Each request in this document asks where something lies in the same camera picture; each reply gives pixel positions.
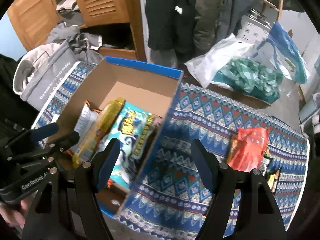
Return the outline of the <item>person's hand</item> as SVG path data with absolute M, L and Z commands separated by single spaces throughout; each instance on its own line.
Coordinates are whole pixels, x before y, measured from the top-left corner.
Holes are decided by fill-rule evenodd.
M 1 205 L 1 216 L 3 217 L 4 221 L 9 226 L 18 226 L 19 228 L 23 229 L 25 219 L 33 200 L 33 196 L 28 196 L 27 198 L 21 200 L 20 208 L 18 210 L 14 210 L 8 205 Z

